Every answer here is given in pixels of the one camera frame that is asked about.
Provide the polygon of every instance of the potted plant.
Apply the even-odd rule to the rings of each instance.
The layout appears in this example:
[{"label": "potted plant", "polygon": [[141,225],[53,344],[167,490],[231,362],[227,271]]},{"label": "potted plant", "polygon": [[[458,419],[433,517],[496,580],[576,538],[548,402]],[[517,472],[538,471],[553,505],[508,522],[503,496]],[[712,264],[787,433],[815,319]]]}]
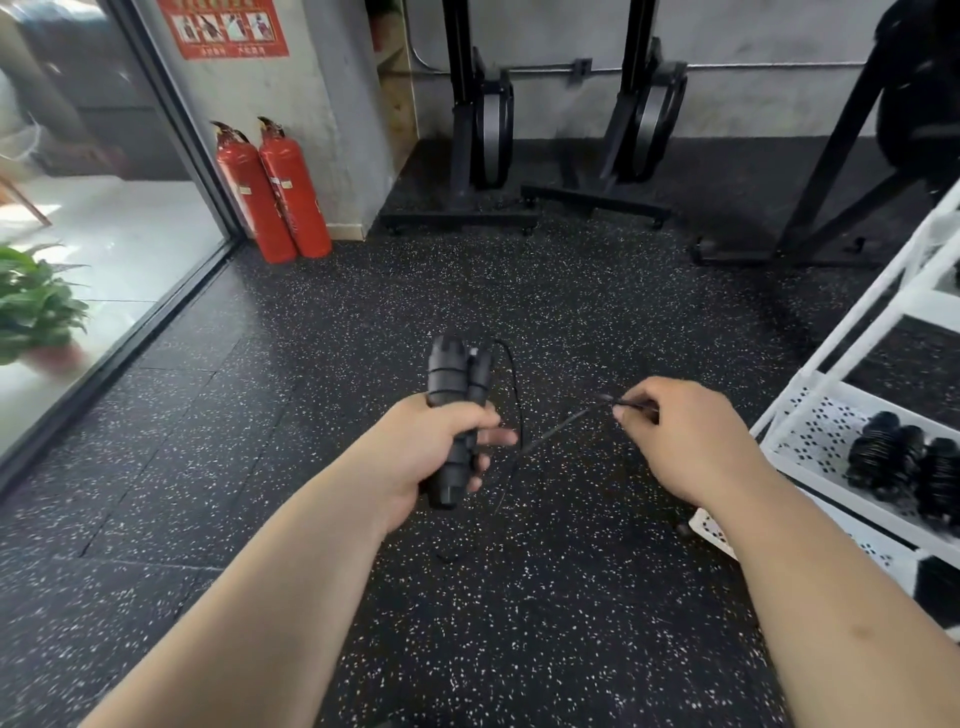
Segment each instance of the potted plant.
[{"label": "potted plant", "polygon": [[19,360],[44,374],[64,376],[84,364],[73,329],[84,328],[87,305],[57,275],[77,266],[58,269],[35,259],[52,245],[24,252],[0,245],[0,365]]}]

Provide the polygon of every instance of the green leaves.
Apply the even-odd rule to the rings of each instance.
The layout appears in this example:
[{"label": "green leaves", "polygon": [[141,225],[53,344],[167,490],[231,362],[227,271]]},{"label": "green leaves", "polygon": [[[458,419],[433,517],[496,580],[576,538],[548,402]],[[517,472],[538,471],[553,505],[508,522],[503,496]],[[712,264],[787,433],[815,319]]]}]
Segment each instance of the green leaves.
[{"label": "green leaves", "polygon": [[25,252],[0,245],[0,365],[34,347],[64,346],[72,328],[84,328],[87,304],[73,297],[54,266],[34,260],[35,254],[55,245]]}]

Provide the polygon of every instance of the poster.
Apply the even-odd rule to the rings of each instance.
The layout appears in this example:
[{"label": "poster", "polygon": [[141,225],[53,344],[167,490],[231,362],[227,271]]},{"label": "poster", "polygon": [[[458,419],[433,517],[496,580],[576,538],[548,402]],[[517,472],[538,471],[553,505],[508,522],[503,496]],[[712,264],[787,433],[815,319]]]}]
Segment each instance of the poster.
[{"label": "poster", "polygon": [[289,56],[274,0],[157,0],[188,61]]}]

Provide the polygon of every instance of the wall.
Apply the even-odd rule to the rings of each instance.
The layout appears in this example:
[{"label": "wall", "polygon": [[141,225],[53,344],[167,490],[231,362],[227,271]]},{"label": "wall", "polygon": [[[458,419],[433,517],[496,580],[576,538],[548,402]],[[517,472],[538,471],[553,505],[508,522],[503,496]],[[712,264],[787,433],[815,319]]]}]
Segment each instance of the wall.
[{"label": "wall", "polygon": [[[438,0],[406,0],[413,45],[448,68]],[[668,59],[698,64],[864,61],[892,0],[662,0],[656,33]],[[628,0],[474,0],[473,43],[488,66],[623,60]],[[827,134],[858,68],[691,69],[678,123],[684,136]],[[570,88],[566,79],[515,77],[516,135],[602,136],[618,76]],[[422,136],[450,134],[449,82],[417,80]]]},{"label": "wall", "polygon": [[331,235],[362,239],[394,174],[382,117],[371,111],[370,87],[377,85],[370,30],[350,7],[364,13],[363,3],[274,4],[288,58],[185,61],[156,0],[136,0],[211,153],[214,134],[205,120],[259,139],[257,115],[275,119],[303,148]]}]

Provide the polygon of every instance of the fire extinguisher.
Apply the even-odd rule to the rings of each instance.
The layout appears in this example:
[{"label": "fire extinguisher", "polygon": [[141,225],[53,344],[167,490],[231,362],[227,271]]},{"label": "fire extinguisher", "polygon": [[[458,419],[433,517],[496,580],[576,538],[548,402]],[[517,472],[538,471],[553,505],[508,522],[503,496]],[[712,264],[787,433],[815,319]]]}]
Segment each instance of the fire extinguisher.
[{"label": "fire extinguisher", "polygon": [[323,257],[333,250],[333,244],[300,145],[286,135],[283,127],[266,116],[256,118],[260,120],[263,137],[260,158],[270,175],[297,248],[301,255]]},{"label": "fire extinguisher", "polygon": [[233,188],[233,195],[268,263],[286,263],[297,257],[287,224],[277,208],[274,190],[250,140],[227,124],[217,129],[217,163]]}]

